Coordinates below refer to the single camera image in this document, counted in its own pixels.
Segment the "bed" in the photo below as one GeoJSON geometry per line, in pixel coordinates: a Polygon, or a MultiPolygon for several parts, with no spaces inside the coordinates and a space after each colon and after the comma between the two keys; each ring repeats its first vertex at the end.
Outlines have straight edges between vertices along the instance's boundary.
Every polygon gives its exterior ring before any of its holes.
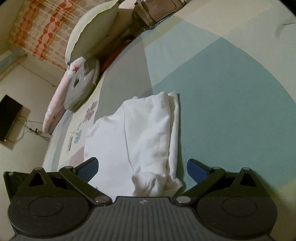
{"type": "Polygon", "coordinates": [[[46,171],[83,162],[88,127],[123,101],[177,91],[177,177],[195,185],[194,158],[238,172],[248,166],[278,207],[276,240],[296,237],[296,24],[277,0],[192,0],[143,32],[104,72],[76,112],[66,111],[46,171]]]}

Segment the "curtain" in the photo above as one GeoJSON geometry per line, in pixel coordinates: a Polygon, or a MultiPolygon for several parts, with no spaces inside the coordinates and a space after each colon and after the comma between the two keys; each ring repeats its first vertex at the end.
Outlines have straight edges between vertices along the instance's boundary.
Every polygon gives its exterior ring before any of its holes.
{"type": "Polygon", "coordinates": [[[80,17],[108,0],[25,0],[9,41],[33,56],[66,70],[70,34],[80,17]]]}

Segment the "wall-mounted black television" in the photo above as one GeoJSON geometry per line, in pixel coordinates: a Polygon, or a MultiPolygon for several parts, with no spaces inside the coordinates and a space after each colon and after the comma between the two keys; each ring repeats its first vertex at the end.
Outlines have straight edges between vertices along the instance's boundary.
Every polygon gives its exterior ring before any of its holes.
{"type": "Polygon", "coordinates": [[[22,105],[5,95],[0,102],[0,141],[5,141],[9,131],[22,110],[22,105]]]}

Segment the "white cloth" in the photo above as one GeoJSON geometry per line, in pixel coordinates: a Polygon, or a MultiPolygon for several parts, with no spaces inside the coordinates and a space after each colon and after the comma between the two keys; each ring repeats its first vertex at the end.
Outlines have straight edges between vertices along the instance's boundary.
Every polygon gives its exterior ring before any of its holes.
{"type": "Polygon", "coordinates": [[[89,184],[117,196],[170,196],[176,178],[179,105],[175,92],[123,102],[88,130],[84,160],[96,157],[99,171],[89,184]]]}

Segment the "handbag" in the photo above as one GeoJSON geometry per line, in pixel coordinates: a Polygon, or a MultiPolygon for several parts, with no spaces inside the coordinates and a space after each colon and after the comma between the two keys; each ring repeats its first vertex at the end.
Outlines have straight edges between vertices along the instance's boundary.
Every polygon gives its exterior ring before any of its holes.
{"type": "Polygon", "coordinates": [[[137,0],[133,20],[142,30],[154,29],[184,5],[183,0],[137,0]]]}

